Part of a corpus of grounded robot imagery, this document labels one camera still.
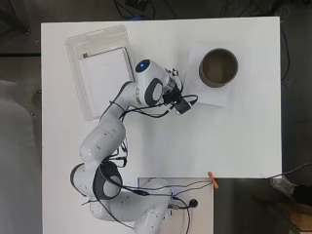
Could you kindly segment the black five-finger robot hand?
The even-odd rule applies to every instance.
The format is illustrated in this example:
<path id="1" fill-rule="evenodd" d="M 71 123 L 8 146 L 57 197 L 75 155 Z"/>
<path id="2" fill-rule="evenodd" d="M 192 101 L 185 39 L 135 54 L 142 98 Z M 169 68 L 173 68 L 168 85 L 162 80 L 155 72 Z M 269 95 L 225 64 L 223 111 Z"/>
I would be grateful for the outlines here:
<path id="1" fill-rule="evenodd" d="M 165 104 L 173 103 L 181 97 L 183 83 L 176 69 L 165 69 L 167 83 L 163 88 L 162 98 Z"/>

